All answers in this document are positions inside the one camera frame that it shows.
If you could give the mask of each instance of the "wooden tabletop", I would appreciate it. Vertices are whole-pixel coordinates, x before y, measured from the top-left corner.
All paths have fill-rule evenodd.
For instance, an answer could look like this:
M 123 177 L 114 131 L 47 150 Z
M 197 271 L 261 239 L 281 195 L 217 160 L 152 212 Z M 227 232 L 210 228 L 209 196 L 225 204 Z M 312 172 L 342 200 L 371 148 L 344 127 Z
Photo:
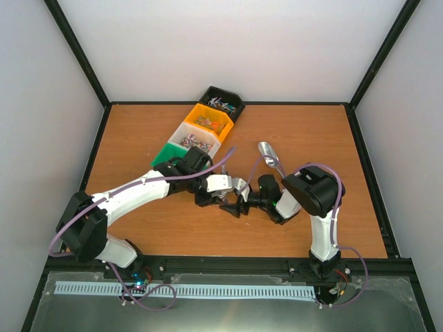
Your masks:
M 87 193 L 110 190 L 143 175 L 191 111 L 192 105 L 114 105 L 87 185 Z M 386 258 L 379 226 L 342 106 L 247 106 L 228 134 L 215 162 L 235 145 L 227 163 L 234 177 L 248 178 L 260 156 L 257 144 L 271 143 L 287 172 L 306 162 L 329 165 L 341 176 L 346 195 L 338 216 L 338 242 L 364 257 Z M 260 163 L 261 174 L 278 173 Z M 309 215 L 302 211 L 284 225 L 251 209 L 239 219 L 217 206 L 197 207 L 182 192 L 125 215 L 109 233 L 130 239 L 146 255 L 307 257 Z M 355 257 L 343 252 L 344 257 Z

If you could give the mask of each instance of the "metal scoop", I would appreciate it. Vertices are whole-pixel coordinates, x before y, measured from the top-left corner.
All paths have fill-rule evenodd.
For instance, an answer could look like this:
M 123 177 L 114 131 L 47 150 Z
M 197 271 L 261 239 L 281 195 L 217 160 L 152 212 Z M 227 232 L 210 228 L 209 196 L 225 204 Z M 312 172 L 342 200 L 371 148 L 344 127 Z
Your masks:
M 260 153 L 262 154 L 262 156 L 272 156 L 276 160 L 280 161 L 280 159 L 278 159 L 277 154 L 275 153 L 274 149 L 272 148 L 272 146 L 268 142 L 258 143 L 258 149 L 259 149 Z M 280 173 L 282 178 L 284 178 L 284 174 L 281 171 L 281 169 L 278 167 L 277 162 L 275 162 L 273 159 L 270 159 L 267 157 L 264 157 L 264 161 L 266 162 L 266 165 L 268 165 L 270 168 L 276 168 L 278 173 Z

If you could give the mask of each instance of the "orange bin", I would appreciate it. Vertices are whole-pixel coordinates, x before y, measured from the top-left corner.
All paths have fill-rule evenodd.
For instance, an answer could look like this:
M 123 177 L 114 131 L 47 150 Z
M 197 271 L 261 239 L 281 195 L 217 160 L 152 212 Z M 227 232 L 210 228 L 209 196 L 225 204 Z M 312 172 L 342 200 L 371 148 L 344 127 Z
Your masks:
M 199 118 L 209 119 L 212 124 L 204 127 L 198 124 Z M 220 142 L 224 141 L 229 131 L 234 127 L 234 122 L 229 118 L 228 114 L 203 104 L 196 104 L 185 118 L 185 122 L 213 133 Z

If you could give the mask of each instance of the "black metal frame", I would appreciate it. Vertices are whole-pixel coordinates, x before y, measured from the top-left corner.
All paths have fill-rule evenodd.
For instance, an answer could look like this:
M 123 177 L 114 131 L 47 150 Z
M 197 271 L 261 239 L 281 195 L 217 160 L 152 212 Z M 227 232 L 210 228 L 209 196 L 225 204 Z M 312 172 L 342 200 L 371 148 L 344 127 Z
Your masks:
M 87 76 L 93 90 L 96 92 L 100 102 L 104 107 L 104 113 L 96 140 L 93 144 L 91 155 L 89 157 L 87 168 L 84 172 L 84 176 L 80 185 L 80 189 L 83 190 L 89 180 L 91 170 L 100 141 L 102 139 L 103 132 L 106 127 L 106 123 L 111 112 L 111 108 L 115 104 L 194 104 L 195 102 L 110 102 L 103 91 L 96 74 L 84 54 L 80 43 L 78 42 L 74 32 L 72 31 L 62 9 L 60 8 L 57 0 L 44 0 L 48 6 L 55 22 L 62 31 L 66 41 L 68 42 L 71 50 L 77 58 L 82 70 Z M 408 20 L 414 13 L 414 10 L 418 6 L 420 0 L 406 0 L 403 8 L 398 14 L 392 28 L 382 43 L 378 53 L 372 61 L 367 73 L 363 77 L 358 89 L 350 102 L 246 102 L 245 104 L 257 105 L 257 104 L 273 104 L 273 105 L 289 105 L 289 104 L 303 104 L 303 105 L 343 105 L 346 110 L 347 118 L 349 121 L 350 129 L 354 137 L 356 150 L 358 151 L 363 173 L 365 174 L 366 183 L 368 185 L 374 211 L 379 222 L 381 235 L 388 255 L 387 259 L 365 259 L 368 265 L 368 271 L 370 275 L 374 276 L 401 276 L 408 277 L 413 291 L 419 305 L 424 323 L 428 331 L 435 331 L 431 315 L 429 313 L 426 301 L 423 296 L 422 289 L 419 285 L 417 274 L 415 273 L 414 265 L 410 259 L 399 258 L 399 250 L 395 242 L 395 237 L 392 232 L 392 228 L 386 214 L 386 209 L 383 204 L 383 199 L 377 184 L 377 180 L 374 175 L 368 150 L 366 149 L 359 122 L 356 118 L 355 110 L 365 92 L 368 90 L 375 75 L 387 58 L 390 50 L 394 46 L 402 30 L 407 24 Z M 145 259 L 152 267 L 153 277 L 155 279 L 169 280 L 171 276 L 180 273 L 210 273 L 210 274 L 241 274 L 241 275 L 273 275 L 287 279 L 292 282 L 306 282 L 309 285 L 321 286 L 324 283 L 318 282 L 312 278 L 306 278 L 306 276 L 298 275 L 297 273 L 290 273 L 289 269 L 299 264 L 305 264 L 307 258 L 243 258 L 243 257 L 171 257 L 171 256 L 146 256 Z M 344 264 L 355 275 L 362 275 L 363 268 L 361 262 L 358 259 L 343 259 Z M 34 316 L 37 312 L 37 307 L 42 296 L 44 285 L 46 283 L 48 274 L 53 271 L 93 271 L 106 273 L 104 265 L 99 261 L 93 261 L 89 264 L 80 264 L 76 260 L 65 257 L 60 259 L 54 259 L 49 257 L 42 277 L 37 286 L 35 296 L 30 305 L 28 315 L 24 322 L 22 332 L 30 331 L 33 323 Z

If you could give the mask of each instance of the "scoop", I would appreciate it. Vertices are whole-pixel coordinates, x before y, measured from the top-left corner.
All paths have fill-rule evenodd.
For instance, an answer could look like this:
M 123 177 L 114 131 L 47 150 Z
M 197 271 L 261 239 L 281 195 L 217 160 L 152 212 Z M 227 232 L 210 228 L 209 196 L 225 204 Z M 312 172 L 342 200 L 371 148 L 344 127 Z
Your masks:
M 259 149 L 260 153 L 262 154 L 262 156 L 271 156 L 271 157 L 274 157 L 276 160 L 280 161 L 280 159 L 278 159 L 278 157 L 277 157 L 276 152 L 274 151 L 274 149 L 272 148 L 272 146 L 268 142 L 258 143 L 258 149 Z M 264 157 L 264 161 L 265 161 L 266 165 L 268 165 L 270 168 L 276 168 L 278 173 L 280 173 L 282 178 L 284 178 L 283 172 L 281 171 L 280 168 L 278 168 L 279 164 L 274 159 Z

